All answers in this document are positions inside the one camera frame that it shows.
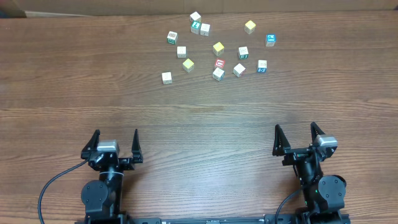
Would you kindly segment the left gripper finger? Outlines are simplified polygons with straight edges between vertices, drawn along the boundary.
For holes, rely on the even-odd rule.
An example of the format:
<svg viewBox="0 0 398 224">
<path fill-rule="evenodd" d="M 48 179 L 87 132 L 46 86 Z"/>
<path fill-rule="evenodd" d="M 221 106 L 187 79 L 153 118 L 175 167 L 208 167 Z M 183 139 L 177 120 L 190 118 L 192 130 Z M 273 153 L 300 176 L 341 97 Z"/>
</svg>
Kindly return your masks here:
<svg viewBox="0 0 398 224">
<path fill-rule="evenodd" d="M 97 145 L 99 143 L 100 130 L 96 129 L 93 133 L 91 139 L 88 141 L 86 146 L 81 151 L 81 159 L 89 159 L 92 152 L 96 151 Z"/>
<path fill-rule="evenodd" d="M 135 129 L 135 132 L 134 132 L 131 152 L 132 152 L 132 160 L 133 160 L 134 164 L 143 163 L 144 158 L 143 158 L 141 147 L 139 144 L 138 129 Z"/>
</svg>

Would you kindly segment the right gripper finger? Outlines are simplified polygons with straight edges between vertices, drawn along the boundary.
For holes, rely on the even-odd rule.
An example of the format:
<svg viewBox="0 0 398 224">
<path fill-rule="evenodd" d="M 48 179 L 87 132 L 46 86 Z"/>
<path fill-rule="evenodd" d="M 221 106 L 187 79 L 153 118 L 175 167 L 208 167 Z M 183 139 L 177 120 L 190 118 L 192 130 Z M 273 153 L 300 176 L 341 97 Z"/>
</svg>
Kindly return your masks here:
<svg viewBox="0 0 398 224">
<path fill-rule="evenodd" d="M 286 151 L 291 150 L 291 146 L 279 124 L 275 126 L 273 156 L 284 156 Z"/>
<path fill-rule="evenodd" d="M 312 143 L 313 144 L 320 144 L 323 135 L 325 133 L 319 128 L 319 126 L 316 124 L 316 122 L 312 122 L 310 124 L 310 129 L 311 129 L 311 135 L 312 135 Z"/>
</svg>

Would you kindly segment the white block red side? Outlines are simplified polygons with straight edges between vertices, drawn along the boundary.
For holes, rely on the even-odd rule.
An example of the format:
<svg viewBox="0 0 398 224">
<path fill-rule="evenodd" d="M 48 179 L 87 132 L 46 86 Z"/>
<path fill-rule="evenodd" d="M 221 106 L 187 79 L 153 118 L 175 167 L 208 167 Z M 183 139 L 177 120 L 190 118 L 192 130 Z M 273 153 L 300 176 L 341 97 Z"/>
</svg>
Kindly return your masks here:
<svg viewBox="0 0 398 224">
<path fill-rule="evenodd" d="M 164 85 L 172 84 L 172 74 L 170 72 L 162 73 L 162 81 Z"/>
</svg>

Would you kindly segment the white block teal side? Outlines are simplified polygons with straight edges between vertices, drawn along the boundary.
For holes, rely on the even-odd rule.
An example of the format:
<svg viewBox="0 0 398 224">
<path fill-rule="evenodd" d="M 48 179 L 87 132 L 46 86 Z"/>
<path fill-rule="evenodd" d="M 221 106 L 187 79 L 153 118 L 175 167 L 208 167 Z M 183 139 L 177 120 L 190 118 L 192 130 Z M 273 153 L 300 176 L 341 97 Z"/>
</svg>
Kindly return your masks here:
<svg viewBox="0 0 398 224">
<path fill-rule="evenodd" d="M 217 80 L 221 81 L 224 77 L 225 71 L 219 67 L 216 67 L 212 73 L 212 77 Z"/>
</svg>

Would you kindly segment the white block green side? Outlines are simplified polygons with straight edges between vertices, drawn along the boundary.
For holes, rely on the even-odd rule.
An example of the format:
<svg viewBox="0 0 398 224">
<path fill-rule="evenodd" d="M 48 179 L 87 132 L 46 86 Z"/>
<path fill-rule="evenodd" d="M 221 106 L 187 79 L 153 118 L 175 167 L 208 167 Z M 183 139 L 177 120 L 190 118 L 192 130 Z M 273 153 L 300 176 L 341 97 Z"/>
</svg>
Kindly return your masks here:
<svg viewBox="0 0 398 224">
<path fill-rule="evenodd" d="M 240 60 L 247 59 L 249 56 L 248 48 L 247 47 L 239 47 L 238 48 L 238 58 Z"/>
</svg>

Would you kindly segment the yellow block letter G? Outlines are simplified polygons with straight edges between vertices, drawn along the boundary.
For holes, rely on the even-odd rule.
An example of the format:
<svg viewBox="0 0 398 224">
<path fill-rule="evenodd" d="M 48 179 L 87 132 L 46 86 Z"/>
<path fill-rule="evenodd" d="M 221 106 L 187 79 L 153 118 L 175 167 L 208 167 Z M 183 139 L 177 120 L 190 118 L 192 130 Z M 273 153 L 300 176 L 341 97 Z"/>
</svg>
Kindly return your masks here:
<svg viewBox="0 0 398 224">
<path fill-rule="evenodd" d="M 190 60 L 189 58 L 187 58 L 184 62 L 183 62 L 183 69 L 189 73 L 194 69 L 194 62 L 192 60 Z"/>
</svg>

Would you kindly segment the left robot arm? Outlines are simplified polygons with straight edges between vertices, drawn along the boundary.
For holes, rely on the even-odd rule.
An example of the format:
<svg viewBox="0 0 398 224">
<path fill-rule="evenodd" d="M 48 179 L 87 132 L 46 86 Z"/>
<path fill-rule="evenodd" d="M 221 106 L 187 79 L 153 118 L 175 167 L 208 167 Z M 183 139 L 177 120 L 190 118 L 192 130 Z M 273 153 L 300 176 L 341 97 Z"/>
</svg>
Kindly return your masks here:
<svg viewBox="0 0 398 224">
<path fill-rule="evenodd" d="M 138 130 L 134 132 L 131 152 L 130 157 L 119 157 L 118 142 L 101 141 L 98 129 L 82 149 L 81 158 L 99 172 L 99 179 L 88 182 L 81 191 L 85 223 L 133 222 L 128 213 L 121 211 L 121 199 L 124 172 L 134 170 L 136 164 L 144 161 Z"/>
</svg>

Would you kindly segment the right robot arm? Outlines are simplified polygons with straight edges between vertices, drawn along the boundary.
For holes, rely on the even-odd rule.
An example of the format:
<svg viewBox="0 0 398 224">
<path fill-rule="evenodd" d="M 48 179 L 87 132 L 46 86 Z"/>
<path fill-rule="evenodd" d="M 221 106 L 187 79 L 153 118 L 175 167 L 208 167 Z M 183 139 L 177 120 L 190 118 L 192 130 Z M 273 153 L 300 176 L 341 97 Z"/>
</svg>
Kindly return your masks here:
<svg viewBox="0 0 398 224">
<path fill-rule="evenodd" d="M 273 221 L 290 223 L 349 223 L 349 215 L 340 210 L 345 207 L 346 181 L 339 175 L 324 175 L 320 163 L 330 158 L 338 148 L 338 141 L 325 134 L 319 126 L 310 124 L 312 142 L 308 147 L 291 148 L 280 125 L 275 126 L 273 156 L 282 156 L 283 166 L 292 166 L 300 188 L 279 205 Z M 299 193 L 303 193 L 305 206 L 296 209 L 287 218 L 280 212 L 283 206 Z"/>
</svg>

